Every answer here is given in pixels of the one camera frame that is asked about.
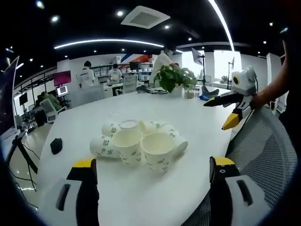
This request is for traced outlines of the person's right hand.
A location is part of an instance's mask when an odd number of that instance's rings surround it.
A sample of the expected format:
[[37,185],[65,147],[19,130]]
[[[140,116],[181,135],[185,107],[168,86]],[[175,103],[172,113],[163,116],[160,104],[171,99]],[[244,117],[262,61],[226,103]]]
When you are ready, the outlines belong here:
[[257,92],[250,102],[252,110],[260,109],[266,104],[265,95],[263,91]]

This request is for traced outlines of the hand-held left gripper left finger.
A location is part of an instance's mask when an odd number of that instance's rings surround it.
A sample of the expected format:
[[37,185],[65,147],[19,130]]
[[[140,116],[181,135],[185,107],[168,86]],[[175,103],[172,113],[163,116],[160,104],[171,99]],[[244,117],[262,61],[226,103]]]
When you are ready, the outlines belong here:
[[45,194],[41,218],[47,226],[98,226],[98,201],[96,159],[82,160]]

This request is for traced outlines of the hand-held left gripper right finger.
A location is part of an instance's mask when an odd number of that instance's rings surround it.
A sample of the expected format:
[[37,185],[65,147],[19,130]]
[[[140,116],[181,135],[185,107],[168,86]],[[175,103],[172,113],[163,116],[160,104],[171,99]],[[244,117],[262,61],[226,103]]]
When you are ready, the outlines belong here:
[[226,157],[210,158],[211,226],[258,226],[270,213],[263,189]]

